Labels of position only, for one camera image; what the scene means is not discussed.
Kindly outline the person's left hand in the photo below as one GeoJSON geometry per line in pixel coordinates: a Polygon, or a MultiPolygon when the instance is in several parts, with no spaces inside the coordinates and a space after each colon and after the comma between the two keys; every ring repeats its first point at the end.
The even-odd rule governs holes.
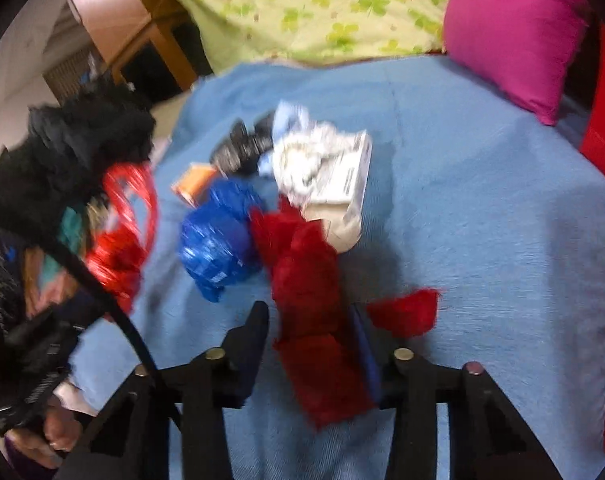
{"type": "Polygon", "coordinates": [[[4,437],[7,452],[13,450],[47,470],[57,469],[63,459],[60,452],[70,452],[81,437],[83,428],[75,413],[63,406],[53,394],[44,410],[42,428],[33,431],[14,428],[4,437]]]}

